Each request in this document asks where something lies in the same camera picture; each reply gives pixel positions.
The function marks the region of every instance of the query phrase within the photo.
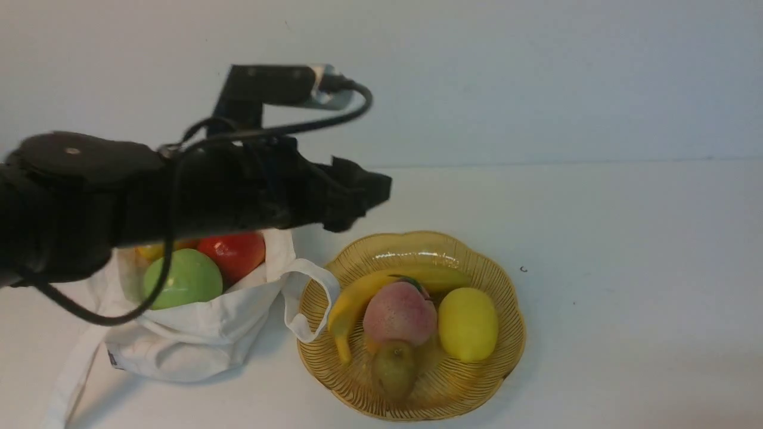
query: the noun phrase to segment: black cable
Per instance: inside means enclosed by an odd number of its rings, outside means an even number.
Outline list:
[[[141,302],[134,310],[129,311],[128,313],[125,313],[121,316],[116,316],[116,317],[103,316],[103,315],[94,313],[93,311],[90,311],[87,308],[82,307],[80,304],[77,304],[71,298],[64,295],[61,291],[59,291],[58,289],[53,287],[51,284],[49,284],[43,276],[31,271],[30,269],[24,266],[16,266],[15,267],[16,273],[22,279],[29,282],[33,287],[37,288],[37,290],[42,292],[46,297],[50,298],[55,303],[60,305],[62,308],[67,310],[69,313],[74,314],[76,317],[84,321],[87,321],[89,323],[99,324],[101,326],[116,326],[116,325],[124,324],[124,323],[127,323],[128,321],[132,321],[138,318],[141,314],[143,314],[146,310],[148,310],[151,307],[151,305],[153,305],[153,303],[156,301],[156,299],[159,297],[159,294],[162,292],[162,289],[164,288],[164,283],[167,281],[167,277],[169,276],[169,269],[170,269],[170,266],[172,265],[172,252],[174,251],[174,246],[175,246],[174,220],[175,220],[178,206],[179,206],[178,198],[180,194],[179,192],[180,176],[182,171],[182,161],[185,159],[185,157],[189,153],[194,152],[195,150],[202,150],[205,147],[208,147],[213,144],[218,144],[221,142],[259,139],[262,137],[278,136],[278,135],[285,135],[285,134],[299,134],[299,133],[304,133],[307,131],[319,130],[321,128],[333,127],[336,125],[345,124],[346,122],[350,122],[354,119],[357,119],[363,116],[371,108],[373,104],[373,94],[368,88],[366,88],[363,85],[360,85],[357,82],[346,79],[343,76],[327,76],[326,78],[324,78],[324,82],[322,83],[320,89],[324,90],[325,92],[336,92],[342,89],[353,90],[355,92],[358,92],[360,95],[362,95],[362,97],[364,98],[364,102],[356,110],[346,113],[344,115],[338,115],[332,118],[325,118],[325,119],[320,119],[317,121],[303,122],[299,124],[288,124],[288,125],[281,125],[278,127],[263,128],[263,129],[254,130],[254,131],[238,131],[238,132],[232,132],[228,134],[217,134],[215,136],[208,137],[206,139],[193,143],[182,152],[174,153],[174,156],[169,160],[169,165],[168,165],[168,167],[170,168],[171,179],[169,181],[169,184],[170,184],[169,201],[167,203],[167,209],[164,211],[165,218],[163,219],[166,226],[165,228],[166,232],[164,236],[164,254],[163,254],[163,261],[162,261],[162,269],[159,271],[159,278],[157,279],[156,285],[154,286],[149,296],[146,298],[145,301]],[[193,138],[193,136],[196,133],[198,133],[203,127],[206,127],[217,121],[222,121],[231,128],[236,127],[236,125],[232,121],[229,121],[225,118],[217,118],[217,117],[206,118],[197,122],[196,124],[193,124],[191,127],[189,127],[188,130],[186,130],[186,132],[183,135],[183,140],[181,140],[179,143],[174,144],[172,146],[179,150],[179,148],[182,146],[184,142]]]
[[[214,136],[207,137],[203,140],[197,141],[193,143],[191,146],[189,146],[188,148],[194,147],[194,148],[204,149],[205,147],[214,146],[215,144],[224,143],[224,142],[254,140],[254,139],[259,139],[263,137],[280,136],[280,135],[288,135],[288,134],[300,134],[300,133],[305,133],[308,131],[320,130],[321,128],[335,127],[337,125],[345,124],[347,122],[360,118],[361,116],[365,115],[367,111],[369,111],[369,109],[373,105],[374,96],[368,88],[366,88],[365,86],[353,80],[346,79],[342,76],[327,76],[326,78],[324,78],[324,81],[330,77],[336,77],[340,79],[330,80],[331,86],[322,85],[321,86],[322,89],[327,91],[333,90],[331,92],[339,91],[342,89],[358,92],[364,98],[363,104],[360,107],[358,107],[356,110],[345,113],[344,115],[333,116],[331,118],[318,119],[316,121],[310,121],[310,122],[301,122],[298,124],[279,125],[277,127],[262,128],[259,130],[247,130],[247,131],[238,131],[238,132],[227,133],[227,134],[216,134]],[[186,153],[187,153],[187,150],[184,150],[183,152],[179,154],[179,156],[182,158],[184,155],[186,155]]]

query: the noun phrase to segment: red tomato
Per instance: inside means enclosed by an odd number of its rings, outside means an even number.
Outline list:
[[[196,249],[217,264],[230,285],[246,277],[265,260],[265,239],[258,233],[203,238]]]

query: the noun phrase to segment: bag label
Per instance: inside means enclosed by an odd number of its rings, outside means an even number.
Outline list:
[[[112,367],[116,369],[121,369],[124,371],[124,368],[122,368],[122,365],[120,365],[119,362],[117,362],[117,358],[114,357],[113,354],[111,354],[111,351],[109,349],[106,349],[106,354],[108,355],[108,361],[109,363],[111,363]]]

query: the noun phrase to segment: peach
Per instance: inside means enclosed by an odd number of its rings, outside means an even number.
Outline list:
[[[409,282],[390,283],[371,298],[363,330],[378,344],[402,340],[420,346],[437,330],[437,310],[416,286]]]

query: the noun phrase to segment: lemon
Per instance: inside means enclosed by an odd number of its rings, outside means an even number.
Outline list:
[[[439,340],[443,349],[462,362],[487,359],[498,342],[498,315],[483,291],[460,288],[439,305]]]
[[[196,248],[198,240],[180,240],[175,242],[175,250]],[[153,262],[164,256],[164,244],[149,244],[136,247],[138,254],[148,262]]]

